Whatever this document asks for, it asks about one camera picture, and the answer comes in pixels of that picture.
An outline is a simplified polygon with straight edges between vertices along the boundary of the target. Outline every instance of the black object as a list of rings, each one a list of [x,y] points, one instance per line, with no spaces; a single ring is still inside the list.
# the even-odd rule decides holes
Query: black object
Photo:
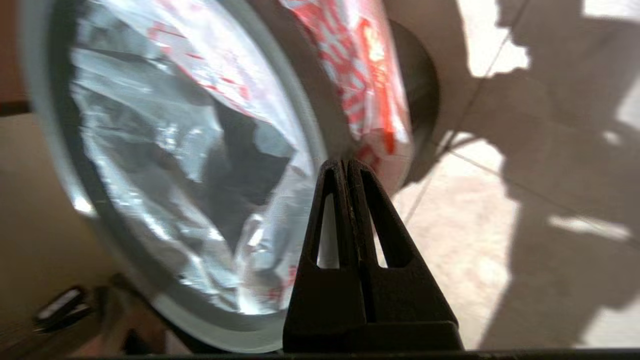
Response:
[[[124,341],[122,350],[127,355],[150,355],[153,354],[151,347],[138,335],[135,330],[129,330]]]
[[[0,117],[26,114],[31,111],[26,101],[12,101],[0,103]]]
[[[329,194],[339,269],[316,265]],[[370,218],[389,268],[378,266]],[[321,169],[283,345],[285,352],[462,349],[449,304],[374,172],[357,160]]]
[[[80,286],[71,287],[54,297],[41,307],[33,317],[33,325],[38,332],[52,332],[64,329],[91,313],[84,303],[86,291]]]

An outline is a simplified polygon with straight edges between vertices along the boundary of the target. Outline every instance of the red and white packaging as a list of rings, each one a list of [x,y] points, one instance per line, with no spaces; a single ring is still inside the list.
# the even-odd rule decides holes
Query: red and white packaging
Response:
[[[379,0],[280,0],[304,24],[337,86],[358,159],[387,193],[400,189],[413,155],[396,50]]]

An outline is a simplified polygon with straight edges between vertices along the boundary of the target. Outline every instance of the tiled floor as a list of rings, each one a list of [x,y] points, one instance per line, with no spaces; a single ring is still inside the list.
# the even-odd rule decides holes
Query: tiled floor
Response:
[[[395,202],[465,345],[640,346],[640,3],[386,6],[442,87]]]

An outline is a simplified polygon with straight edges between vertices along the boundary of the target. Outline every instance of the tile grout line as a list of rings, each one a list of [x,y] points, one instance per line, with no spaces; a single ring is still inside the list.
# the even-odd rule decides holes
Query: tile grout line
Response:
[[[520,19],[522,18],[522,15],[524,14],[524,11],[526,10],[528,5],[529,5],[529,0],[525,0],[524,4],[518,10],[518,14],[516,15],[512,25],[511,25],[512,28],[517,26],[517,24],[520,22]],[[442,148],[442,151],[438,151],[438,148],[439,148],[440,144],[434,143],[433,138],[431,136],[429,136],[428,142],[431,142],[433,145],[436,146],[436,154],[434,155],[435,159],[433,160],[433,166],[431,168],[435,167],[435,165],[437,164],[438,160],[441,157],[445,156],[448,152],[451,152],[451,151],[449,151],[450,146],[451,146],[451,142],[453,141],[453,138],[456,136],[456,134],[459,132],[460,128],[462,127],[462,124],[465,122],[465,120],[466,120],[466,118],[467,118],[467,116],[469,114],[469,111],[471,110],[471,107],[473,107],[473,105],[475,105],[475,103],[477,101],[477,98],[479,97],[480,91],[485,86],[485,83],[486,83],[486,80],[487,80],[486,76],[493,69],[496,61],[498,60],[498,57],[500,56],[500,53],[502,52],[502,49],[504,48],[504,45],[507,43],[509,35],[510,34],[505,35],[505,37],[502,39],[502,42],[500,43],[500,47],[498,48],[498,51],[496,51],[495,56],[493,57],[493,60],[491,62],[491,65],[489,65],[489,67],[487,68],[486,72],[484,73],[483,78],[480,80],[480,83],[478,84],[477,88],[474,90],[474,93],[471,96],[471,99],[469,100],[467,105],[465,106],[465,109],[464,109],[462,115],[460,116],[459,121],[457,121],[455,123],[455,125],[453,127],[454,128],[453,134],[451,136],[449,136],[449,138],[446,140],[446,144]],[[409,212],[407,212],[407,215],[405,216],[405,219],[403,219],[403,222],[404,222],[405,225],[408,224],[408,222],[413,217],[413,214],[415,213],[415,210],[418,208],[418,205],[422,201],[422,197],[424,196],[424,194],[427,191],[427,187],[431,184],[432,176],[431,176],[431,174],[428,174],[427,176],[428,176],[428,179],[426,179],[426,182],[424,183],[424,185],[420,189],[420,192],[419,192],[417,198],[415,199],[415,201],[413,202],[413,205],[409,209]]]
[[[540,192],[537,192],[537,191],[535,191],[535,190],[533,190],[533,189],[530,189],[529,187],[527,187],[527,186],[525,186],[525,185],[523,185],[523,184],[519,183],[518,181],[514,181],[514,180],[512,180],[512,179],[509,179],[509,178],[507,178],[507,177],[504,177],[503,175],[498,174],[496,171],[494,171],[494,170],[492,170],[492,169],[490,169],[490,168],[488,168],[488,167],[486,167],[486,166],[484,166],[484,165],[482,165],[482,164],[479,164],[479,163],[475,162],[474,160],[471,160],[471,159],[469,159],[469,158],[466,158],[465,156],[460,155],[460,154],[458,154],[458,153],[457,153],[457,152],[455,152],[455,151],[450,151],[450,152],[449,152],[449,154],[452,154],[453,156],[455,156],[455,157],[457,157],[457,158],[459,158],[459,159],[463,160],[464,162],[468,163],[469,165],[475,166],[475,167],[477,167],[477,168],[479,168],[479,169],[481,169],[481,170],[483,170],[483,171],[485,171],[485,172],[491,173],[492,175],[494,175],[494,176],[496,176],[496,177],[498,177],[498,178],[502,179],[503,181],[506,181],[506,182],[508,182],[508,183],[510,183],[510,184],[512,184],[512,185],[514,185],[514,186],[516,186],[516,187],[517,187],[517,188],[519,188],[521,191],[524,191],[525,193],[528,193],[529,195],[532,195],[532,196],[534,196],[534,197],[539,198],[539,200],[543,200],[544,202],[547,202],[547,203],[549,203],[549,204],[551,204],[551,205],[553,205],[553,206],[556,206],[556,207],[558,207],[558,208],[561,208],[562,210],[565,210],[565,211],[568,211],[568,212],[570,212],[570,213],[575,214],[575,216],[576,216],[578,219],[580,219],[580,221],[584,222],[585,224],[587,224],[587,225],[589,225],[589,226],[591,226],[591,227],[594,227],[595,229],[601,229],[601,227],[600,227],[600,226],[598,226],[598,225],[596,225],[596,224],[592,223],[592,222],[591,222],[590,220],[588,220],[588,218],[586,218],[584,215],[581,215],[581,214],[580,214],[580,211],[579,211],[579,210],[577,210],[577,209],[573,209],[573,208],[571,208],[571,207],[569,207],[569,206],[567,206],[567,205],[560,204],[559,202],[556,202],[556,201],[552,200],[551,198],[547,197],[546,195],[543,195],[543,194],[541,194]],[[630,242],[630,243],[629,243],[629,246],[631,246],[631,247],[633,247],[633,248],[636,248],[638,245],[636,244],[636,242],[635,242],[635,241],[632,241],[632,242]]]
[[[525,10],[527,9],[530,0],[525,0],[524,4],[520,7],[520,9],[518,10],[518,14],[516,15],[515,19],[513,20],[513,23],[511,25],[511,28],[515,28],[518,23],[520,22],[520,19],[522,18]],[[498,48],[498,51],[495,52],[495,56],[493,57],[493,60],[491,61],[491,65],[489,65],[489,67],[487,68],[486,72],[484,73],[484,76],[480,79],[480,83],[478,84],[477,88],[474,90],[473,95],[471,96],[471,100],[469,100],[469,102],[467,103],[467,105],[465,106],[465,109],[463,110],[462,115],[460,116],[460,119],[454,124],[453,126],[453,132],[451,134],[451,136],[448,136],[448,139],[446,139],[444,146],[442,146],[442,150],[448,151],[451,147],[451,143],[453,141],[453,139],[456,137],[456,135],[459,133],[460,128],[462,127],[462,124],[465,123],[465,120],[467,119],[469,112],[471,111],[471,108],[473,107],[473,105],[476,104],[476,101],[480,95],[480,91],[486,86],[486,81],[487,79],[487,75],[491,72],[491,70],[493,69],[493,67],[495,66],[496,61],[498,61],[498,57],[500,56],[500,53],[502,52],[502,49],[504,48],[504,45],[507,43],[507,40],[509,39],[509,36],[511,35],[511,32],[509,32],[507,35],[504,36],[504,38],[502,39],[502,42],[500,43],[500,47]]]

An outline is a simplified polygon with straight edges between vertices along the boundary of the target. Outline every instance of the beige wall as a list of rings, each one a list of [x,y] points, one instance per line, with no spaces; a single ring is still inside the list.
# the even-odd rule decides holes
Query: beige wall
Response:
[[[114,268],[72,208],[31,114],[0,119],[0,332],[75,284]]]

